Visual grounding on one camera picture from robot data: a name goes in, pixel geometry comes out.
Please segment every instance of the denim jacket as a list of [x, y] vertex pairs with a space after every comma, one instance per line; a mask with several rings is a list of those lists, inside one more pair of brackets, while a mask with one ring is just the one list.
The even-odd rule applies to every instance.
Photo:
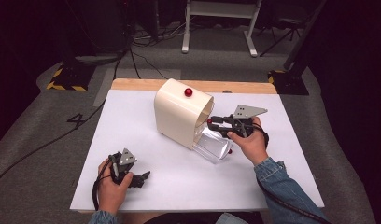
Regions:
[[[313, 203], [313, 201], [304, 193], [299, 184], [289, 178], [283, 161], [275, 162], [272, 158], [254, 167], [255, 174], [264, 188], [273, 193], [281, 201], [289, 203], [319, 217], [325, 218], [321, 210]], [[304, 217], [295, 213], [282, 205], [276, 203], [265, 195], [267, 205], [274, 223], [318, 223], [309, 217]], [[98, 211], [92, 215], [89, 224], [94, 223], [118, 223], [117, 218], [108, 212]], [[244, 220], [234, 217], [228, 213], [224, 213], [217, 224], [243, 224]]]

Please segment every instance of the white table surface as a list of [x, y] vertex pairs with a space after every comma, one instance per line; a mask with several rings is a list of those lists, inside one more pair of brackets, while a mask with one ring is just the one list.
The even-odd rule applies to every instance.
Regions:
[[[98, 165], [127, 147], [138, 159], [132, 172], [151, 171], [141, 189], [128, 189], [123, 212], [249, 211], [266, 209], [252, 163], [233, 144], [233, 153], [213, 164], [158, 133], [153, 100], [156, 91], [110, 90], [97, 125], [71, 210], [93, 211], [92, 185]], [[212, 116], [229, 116], [238, 105], [267, 108], [260, 115], [270, 135], [269, 155], [284, 161], [294, 178], [316, 203], [324, 203], [279, 95], [209, 93]]]

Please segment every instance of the hand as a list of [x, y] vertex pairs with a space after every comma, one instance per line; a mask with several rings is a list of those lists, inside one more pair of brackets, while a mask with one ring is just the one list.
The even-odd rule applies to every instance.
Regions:
[[[100, 174], [100, 171], [103, 169], [104, 164], [106, 164], [108, 159], [103, 161], [98, 166], [98, 174]], [[109, 165], [104, 170], [103, 175], [108, 176], [104, 179], [100, 180], [100, 186], [98, 188], [98, 200], [99, 200], [99, 210], [106, 211], [112, 215], [116, 215], [118, 212], [119, 207], [124, 202], [124, 198], [126, 197], [126, 191], [129, 187], [130, 183], [132, 182], [133, 173], [127, 174], [123, 181], [121, 181], [120, 185], [117, 185], [114, 183], [114, 181], [111, 178], [111, 173], [109, 170], [109, 167], [111, 166], [112, 162], [109, 163]]]
[[[261, 121], [258, 117], [252, 118], [252, 122], [261, 125]], [[269, 157], [266, 152], [263, 134], [260, 131], [255, 130], [254, 133], [247, 138], [240, 137], [233, 132], [228, 132], [228, 136], [242, 149], [244, 155], [251, 160], [254, 165], [263, 162]]]

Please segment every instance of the transparent box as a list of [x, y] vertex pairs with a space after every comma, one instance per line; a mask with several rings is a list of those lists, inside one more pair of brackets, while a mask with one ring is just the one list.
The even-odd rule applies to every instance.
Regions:
[[195, 130], [193, 150], [214, 164], [228, 155], [232, 145], [232, 140], [223, 138], [219, 133], [209, 130], [206, 124]]

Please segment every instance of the gray mat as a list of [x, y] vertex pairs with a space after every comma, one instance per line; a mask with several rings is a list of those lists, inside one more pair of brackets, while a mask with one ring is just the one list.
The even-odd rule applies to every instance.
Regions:
[[[188, 54], [180, 52], [180, 36], [154, 47], [134, 47], [134, 52], [181, 79], [267, 82], [268, 71], [282, 69], [293, 42], [283, 42], [266, 57], [251, 58], [242, 31], [192, 32]], [[273, 41], [269, 32], [253, 39], [257, 49], [265, 49]], [[144, 59], [134, 59], [142, 77], [158, 78]], [[74, 128], [74, 123], [66, 122], [71, 117], [80, 113], [87, 118], [93, 113], [94, 105], [99, 105], [96, 102], [104, 100], [102, 92], [111, 82], [111, 75], [106, 75], [112, 74], [115, 64], [97, 67], [88, 91], [46, 90], [58, 66], [41, 74], [36, 81], [41, 93], [0, 142], [0, 174], [18, 158]], [[128, 74], [128, 69], [134, 69], [130, 55], [120, 63], [118, 76]], [[363, 185], [332, 134], [318, 84], [308, 70], [303, 79], [310, 96], [281, 98], [316, 177], [326, 204], [323, 211], [332, 223], [374, 223]], [[100, 112], [78, 130], [16, 165], [1, 179], [0, 223], [88, 222], [90, 214], [69, 211], [69, 206], [99, 116]], [[262, 214], [265, 223], [271, 223], [268, 213]]]

